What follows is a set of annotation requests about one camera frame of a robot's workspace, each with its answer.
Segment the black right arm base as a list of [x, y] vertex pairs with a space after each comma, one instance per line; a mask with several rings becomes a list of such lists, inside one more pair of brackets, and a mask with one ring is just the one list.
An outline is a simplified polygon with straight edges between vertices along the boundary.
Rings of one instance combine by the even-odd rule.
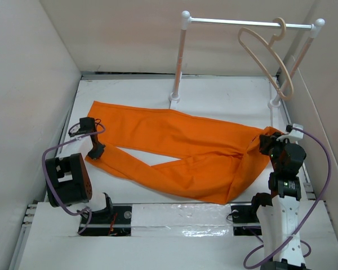
[[272, 206], [271, 195], [257, 193], [251, 202], [230, 204], [231, 212], [227, 221], [233, 225], [234, 236], [261, 236], [261, 226], [257, 217], [259, 206]]

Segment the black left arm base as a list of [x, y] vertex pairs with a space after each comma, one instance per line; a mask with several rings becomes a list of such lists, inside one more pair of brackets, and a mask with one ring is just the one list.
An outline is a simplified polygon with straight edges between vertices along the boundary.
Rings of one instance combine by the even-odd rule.
[[102, 210], [94, 211], [87, 227], [88, 214], [81, 216], [79, 225], [80, 236], [131, 236], [132, 205], [113, 204], [111, 198], [105, 194], [106, 206]]

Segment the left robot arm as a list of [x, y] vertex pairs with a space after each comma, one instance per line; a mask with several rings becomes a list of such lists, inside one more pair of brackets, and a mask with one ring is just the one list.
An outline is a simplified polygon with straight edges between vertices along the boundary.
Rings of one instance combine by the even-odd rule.
[[85, 158], [98, 161], [105, 145], [99, 134], [105, 132], [100, 119], [81, 118], [69, 128], [69, 140], [46, 150], [42, 156], [48, 199], [70, 215], [94, 215], [100, 222], [114, 218], [112, 201], [105, 192], [95, 191], [85, 165]]

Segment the orange trousers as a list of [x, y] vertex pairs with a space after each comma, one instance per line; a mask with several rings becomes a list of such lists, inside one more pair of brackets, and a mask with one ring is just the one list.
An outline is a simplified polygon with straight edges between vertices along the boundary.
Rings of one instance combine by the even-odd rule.
[[260, 136], [276, 132], [191, 116], [95, 101], [89, 116], [105, 126], [102, 156], [92, 164], [145, 187], [207, 203], [226, 204], [262, 173], [269, 158]]

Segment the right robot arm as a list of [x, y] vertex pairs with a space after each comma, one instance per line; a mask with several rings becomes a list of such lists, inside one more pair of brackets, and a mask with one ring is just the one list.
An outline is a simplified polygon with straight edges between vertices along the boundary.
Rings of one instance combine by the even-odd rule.
[[261, 269], [306, 269], [299, 225], [301, 185], [297, 176], [306, 158], [305, 150], [275, 132], [260, 136], [261, 154], [270, 158], [273, 172], [270, 193], [257, 193], [249, 207], [250, 217], [260, 222], [264, 255], [268, 261]]

